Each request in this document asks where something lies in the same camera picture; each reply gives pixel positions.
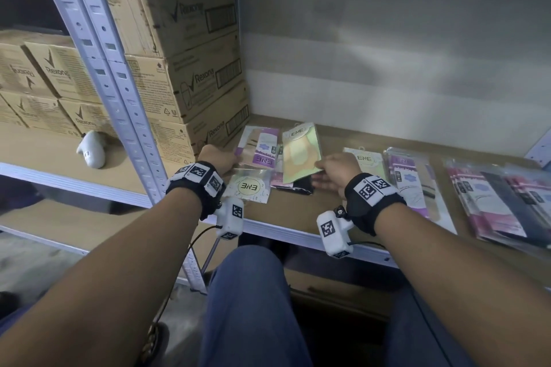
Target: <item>white game controller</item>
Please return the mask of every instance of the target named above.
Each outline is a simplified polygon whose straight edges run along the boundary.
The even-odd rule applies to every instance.
[[[347,219],[343,206],[323,212],[317,217],[316,223],[329,257],[341,259],[352,253],[354,248],[349,244],[348,231],[354,227],[354,223]]]
[[[77,148],[77,154],[82,154],[86,165],[92,168],[102,168],[105,165],[105,141],[96,131],[87,133]]]
[[[238,197],[227,197],[214,211],[218,238],[233,239],[243,233],[244,206]]]

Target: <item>forearm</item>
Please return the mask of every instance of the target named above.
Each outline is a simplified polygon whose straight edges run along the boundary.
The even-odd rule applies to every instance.
[[[540,285],[402,204],[384,209],[375,230],[475,362],[547,363],[551,298]]]
[[[44,353],[60,355],[55,365],[132,365],[200,213],[194,193],[175,189],[95,248],[2,337],[0,365],[47,365],[34,356]]]

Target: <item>rexona cardboard box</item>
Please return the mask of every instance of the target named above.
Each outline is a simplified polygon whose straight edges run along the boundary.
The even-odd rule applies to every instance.
[[[125,53],[171,57],[238,29],[235,0],[107,0]]]
[[[170,58],[127,55],[148,118],[186,124],[243,79],[237,32]]]
[[[189,164],[206,144],[223,147],[249,120],[249,86],[239,82],[188,124],[150,120],[164,162]]]
[[[43,34],[24,30],[0,31],[0,84],[10,92],[56,97],[55,90],[25,46]]]
[[[13,109],[6,103],[6,101],[0,95],[0,122],[7,124],[14,124],[19,126],[25,126],[20,117],[17,116]]]
[[[80,138],[80,131],[73,125],[57,99],[12,92],[2,92],[2,97],[17,111],[28,127]]]
[[[101,103],[70,36],[44,35],[25,41],[25,46],[63,98]]]
[[[111,119],[109,119],[107,109],[102,104],[69,99],[60,99],[59,102],[74,125],[83,134],[87,134],[90,131],[98,131],[108,134],[113,138],[118,138],[111,124]]]

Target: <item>black wrist strap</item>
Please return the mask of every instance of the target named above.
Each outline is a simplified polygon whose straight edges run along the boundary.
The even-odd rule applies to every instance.
[[[398,190],[369,173],[355,176],[346,186],[347,214],[360,230],[375,236],[375,221],[381,211],[395,203],[406,204]]]
[[[220,199],[226,190],[222,177],[218,175],[214,166],[206,161],[198,161],[182,167],[169,178],[169,182],[166,194],[175,188],[185,188],[199,197],[203,207],[201,220],[218,209]]]

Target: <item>leg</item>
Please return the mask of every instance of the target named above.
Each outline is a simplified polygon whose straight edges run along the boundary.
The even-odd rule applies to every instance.
[[[199,367],[311,365],[281,262],[264,247],[238,247],[210,281]]]
[[[475,367],[465,350],[410,286],[396,299],[385,347],[387,367]]]

